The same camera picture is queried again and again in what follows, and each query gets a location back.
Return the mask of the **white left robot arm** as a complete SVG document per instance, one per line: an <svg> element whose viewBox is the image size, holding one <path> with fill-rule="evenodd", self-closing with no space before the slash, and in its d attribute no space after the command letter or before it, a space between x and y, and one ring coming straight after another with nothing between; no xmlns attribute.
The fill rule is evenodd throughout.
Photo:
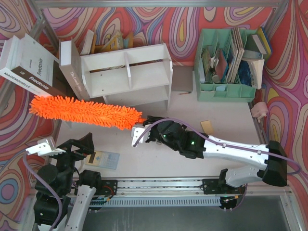
<svg viewBox="0 0 308 231"><path fill-rule="evenodd" d="M77 161L94 153L92 133L79 140L69 139L52 150L47 156L56 164L47 164L37 172L35 223L41 231L80 231L83 229L89 205L103 183L100 172L84 170L80 173L76 189L76 201L71 215L68 196L73 186Z"/></svg>

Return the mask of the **orange microfiber duster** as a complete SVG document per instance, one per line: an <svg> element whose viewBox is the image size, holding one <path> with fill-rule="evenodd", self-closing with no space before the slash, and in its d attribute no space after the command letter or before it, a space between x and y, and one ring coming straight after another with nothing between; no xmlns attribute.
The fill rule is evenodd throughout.
<svg viewBox="0 0 308 231"><path fill-rule="evenodd" d="M133 107L86 102L73 97L35 96L29 112L45 119L59 119L66 122L132 129L145 121L142 112Z"/></svg>

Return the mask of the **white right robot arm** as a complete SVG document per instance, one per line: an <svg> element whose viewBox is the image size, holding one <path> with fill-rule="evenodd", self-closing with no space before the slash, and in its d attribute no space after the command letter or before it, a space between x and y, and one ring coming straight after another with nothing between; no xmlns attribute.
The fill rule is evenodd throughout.
<svg viewBox="0 0 308 231"><path fill-rule="evenodd" d="M143 126L149 130L147 142L162 143L186 158L222 158L245 164L241 168L221 170L219 185L237 188L258 181L276 187L287 184L286 153L277 141L254 145L221 140L187 130L182 122L156 116L149 116Z"/></svg>

